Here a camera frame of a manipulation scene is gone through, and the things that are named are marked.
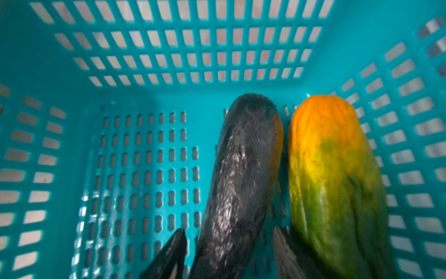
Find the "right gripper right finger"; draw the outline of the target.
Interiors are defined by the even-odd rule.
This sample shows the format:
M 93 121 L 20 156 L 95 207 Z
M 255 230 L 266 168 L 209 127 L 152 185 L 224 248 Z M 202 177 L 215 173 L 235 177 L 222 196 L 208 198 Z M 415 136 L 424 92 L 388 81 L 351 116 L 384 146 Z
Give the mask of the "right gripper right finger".
M 273 230 L 273 247 L 279 279 L 325 279 L 314 258 L 284 227 Z

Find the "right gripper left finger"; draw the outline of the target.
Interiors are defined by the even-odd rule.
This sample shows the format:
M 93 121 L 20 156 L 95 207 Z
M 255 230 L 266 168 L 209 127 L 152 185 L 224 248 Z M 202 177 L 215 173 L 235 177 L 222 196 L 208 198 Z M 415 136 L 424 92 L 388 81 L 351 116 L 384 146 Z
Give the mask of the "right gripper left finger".
M 178 229 L 139 279 L 182 279 L 187 252 L 185 229 Z

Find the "orange green toy cucumber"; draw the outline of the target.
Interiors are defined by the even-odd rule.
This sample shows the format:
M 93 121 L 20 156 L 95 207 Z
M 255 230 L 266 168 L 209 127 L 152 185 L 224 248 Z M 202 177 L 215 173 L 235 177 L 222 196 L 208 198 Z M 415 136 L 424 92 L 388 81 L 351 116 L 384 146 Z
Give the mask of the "orange green toy cucumber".
M 315 95 L 288 130 L 291 227 L 330 278 L 394 279 L 386 190 L 353 106 Z

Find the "black toy eggplant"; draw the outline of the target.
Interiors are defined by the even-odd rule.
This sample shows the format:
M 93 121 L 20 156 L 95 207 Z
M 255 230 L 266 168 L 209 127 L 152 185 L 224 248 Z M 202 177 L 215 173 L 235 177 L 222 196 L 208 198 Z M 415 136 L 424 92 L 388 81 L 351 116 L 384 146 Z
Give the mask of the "black toy eggplant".
M 283 140 L 283 124 L 270 99 L 249 93 L 231 105 L 217 145 L 190 278 L 236 279 L 243 273 L 272 200 Z

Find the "teal plastic basket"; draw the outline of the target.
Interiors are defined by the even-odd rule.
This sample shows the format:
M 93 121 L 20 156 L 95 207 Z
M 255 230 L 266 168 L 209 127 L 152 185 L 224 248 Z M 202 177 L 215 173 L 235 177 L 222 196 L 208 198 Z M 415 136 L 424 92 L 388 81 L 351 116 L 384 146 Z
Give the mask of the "teal plastic basket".
M 238 96 L 351 103 L 401 279 L 446 276 L 444 1 L 2 1 L 1 277 L 137 279 L 196 251 Z

